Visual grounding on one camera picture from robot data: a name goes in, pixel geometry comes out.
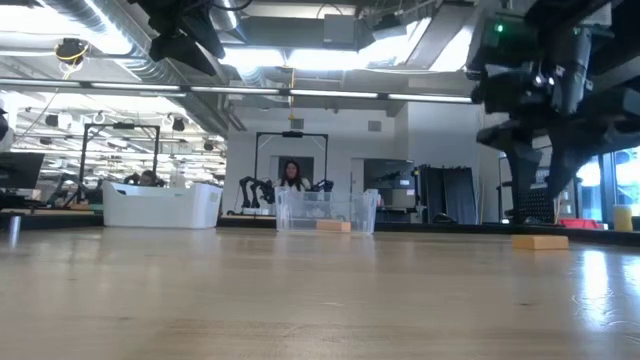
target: white wall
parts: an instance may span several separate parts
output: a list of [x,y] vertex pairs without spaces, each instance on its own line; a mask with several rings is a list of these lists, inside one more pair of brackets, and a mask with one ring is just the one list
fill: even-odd
[[[289,130],[289,110],[260,111],[238,109],[236,114],[247,126],[247,132],[229,133],[227,174],[223,193],[223,211],[240,210],[242,195],[238,196],[238,181],[253,176],[255,133],[257,131],[282,132]],[[334,191],[349,192],[351,163],[354,158],[395,158],[394,122],[384,111],[342,110],[335,114],[324,109],[295,110],[295,116],[305,119],[305,133],[329,135],[327,178],[335,182]],[[382,132],[369,132],[368,121],[382,121]],[[268,136],[261,137],[261,143]],[[324,141],[317,138],[324,146]],[[270,176],[272,156],[314,157],[314,181],[322,180],[324,151],[310,138],[284,139],[274,136],[258,153],[258,177]]]
[[[223,209],[239,210],[236,204],[238,181],[253,176],[256,131],[289,130],[286,109],[238,109],[238,116],[248,132],[229,133],[227,177]],[[363,158],[414,160],[416,165],[468,166],[473,171],[478,207],[484,221],[498,221],[498,151],[479,145],[476,133],[482,126],[504,121],[504,117],[487,117],[480,106],[460,104],[411,103],[395,119],[382,111],[343,110],[338,114],[322,109],[295,110],[305,119],[306,133],[329,134],[328,179],[335,181],[335,191],[348,192],[351,173]],[[382,132],[368,132],[369,120],[381,120]],[[310,139],[274,137],[259,152],[258,176],[270,176],[272,156],[312,156],[316,182],[322,179],[324,152]]]
[[409,104],[409,159],[431,166],[468,166],[477,176],[481,108],[461,104]]

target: clear plastic bin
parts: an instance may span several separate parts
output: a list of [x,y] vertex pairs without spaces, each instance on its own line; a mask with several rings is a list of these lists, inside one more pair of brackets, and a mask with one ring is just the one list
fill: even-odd
[[278,231],[317,231],[318,221],[349,223],[349,232],[371,234],[378,190],[339,194],[276,188]]

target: red object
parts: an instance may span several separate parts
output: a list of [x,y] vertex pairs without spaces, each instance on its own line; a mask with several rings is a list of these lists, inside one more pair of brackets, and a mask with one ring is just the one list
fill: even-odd
[[560,224],[573,229],[599,229],[595,220],[587,219],[560,219]]

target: table surface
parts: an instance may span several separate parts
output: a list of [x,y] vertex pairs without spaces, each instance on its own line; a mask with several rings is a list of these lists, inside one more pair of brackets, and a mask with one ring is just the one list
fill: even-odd
[[3,359],[638,359],[640,253],[508,237],[0,239]]

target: wooden block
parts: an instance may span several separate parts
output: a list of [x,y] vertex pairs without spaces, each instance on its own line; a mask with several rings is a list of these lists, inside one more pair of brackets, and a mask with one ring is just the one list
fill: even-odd
[[316,221],[316,229],[322,231],[350,232],[351,223],[338,220],[318,220]]
[[569,238],[554,235],[512,235],[514,249],[528,250],[566,250],[569,249]]

